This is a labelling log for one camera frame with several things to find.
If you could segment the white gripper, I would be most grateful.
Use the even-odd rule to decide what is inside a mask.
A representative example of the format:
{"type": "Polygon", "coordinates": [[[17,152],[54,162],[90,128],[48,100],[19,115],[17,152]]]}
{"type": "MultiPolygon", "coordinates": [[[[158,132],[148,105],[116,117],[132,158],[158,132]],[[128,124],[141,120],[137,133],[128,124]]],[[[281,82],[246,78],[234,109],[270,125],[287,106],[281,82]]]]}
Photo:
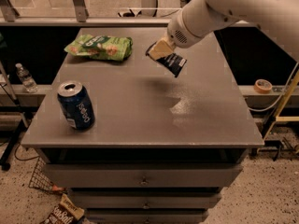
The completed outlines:
{"type": "Polygon", "coordinates": [[[169,37],[161,38],[149,49],[149,56],[159,60],[172,54],[175,44],[186,49],[201,41],[205,37],[204,18],[201,11],[181,10],[167,26],[167,34],[174,42],[169,37]]]}

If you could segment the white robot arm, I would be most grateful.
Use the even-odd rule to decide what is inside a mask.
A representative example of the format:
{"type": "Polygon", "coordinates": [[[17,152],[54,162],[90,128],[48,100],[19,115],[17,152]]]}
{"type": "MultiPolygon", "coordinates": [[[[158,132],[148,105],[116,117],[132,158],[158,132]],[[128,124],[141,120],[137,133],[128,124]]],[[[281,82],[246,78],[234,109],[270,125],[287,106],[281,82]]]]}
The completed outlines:
{"type": "Polygon", "coordinates": [[[255,25],[299,61],[299,0],[191,0],[172,18],[165,35],[149,47],[147,54],[158,60],[239,21],[255,25]]]}

